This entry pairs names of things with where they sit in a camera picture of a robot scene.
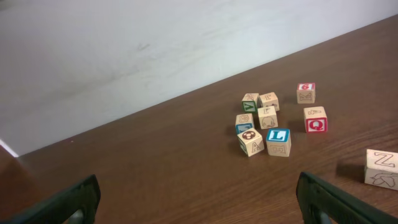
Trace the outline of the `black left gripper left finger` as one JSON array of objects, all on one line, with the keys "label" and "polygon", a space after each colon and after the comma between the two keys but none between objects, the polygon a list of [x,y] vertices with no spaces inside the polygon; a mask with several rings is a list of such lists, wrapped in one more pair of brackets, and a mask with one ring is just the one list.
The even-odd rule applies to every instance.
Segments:
[{"label": "black left gripper left finger", "polygon": [[1,223],[94,223],[100,198],[99,183],[92,174]]}]

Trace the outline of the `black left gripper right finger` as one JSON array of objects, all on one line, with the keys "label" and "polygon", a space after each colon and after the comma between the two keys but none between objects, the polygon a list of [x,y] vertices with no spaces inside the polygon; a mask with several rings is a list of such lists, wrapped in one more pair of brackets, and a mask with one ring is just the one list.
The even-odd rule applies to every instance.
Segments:
[{"label": "black left gripper right finger", "polygon": [[309,172],[300,173],[296,196],[305,224],[397,223],[396,217],[370,206]]}]

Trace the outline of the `wooden block blue L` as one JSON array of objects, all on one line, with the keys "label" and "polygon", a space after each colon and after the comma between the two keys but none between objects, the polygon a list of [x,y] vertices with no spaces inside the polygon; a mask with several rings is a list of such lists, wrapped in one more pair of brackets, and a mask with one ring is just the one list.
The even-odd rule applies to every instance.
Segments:
[{"label": "wooden block blue L", "polygon": [[270,156],[289,157],[292,145],[290,130],[280,128],[268,130],[266,144]]}]

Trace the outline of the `wooden block Z bird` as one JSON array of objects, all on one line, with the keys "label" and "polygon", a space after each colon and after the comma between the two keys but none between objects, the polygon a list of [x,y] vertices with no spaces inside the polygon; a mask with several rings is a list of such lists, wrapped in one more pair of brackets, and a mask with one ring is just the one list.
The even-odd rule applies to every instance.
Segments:
[{"label": "wooden block Z bird", "polygon": [[397,190],[397,153],[366,149],[364,183]]}]

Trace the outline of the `wooden block red Q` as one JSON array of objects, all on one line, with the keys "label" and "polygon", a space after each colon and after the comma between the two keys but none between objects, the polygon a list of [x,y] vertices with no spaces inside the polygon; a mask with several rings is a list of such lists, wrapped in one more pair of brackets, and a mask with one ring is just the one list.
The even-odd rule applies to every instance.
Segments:
[{"label": "wooden block red Q", "polygon": [[328,119],[323,106],[304,108],[303,114],[307,133],[324,133],[328,131]]}]

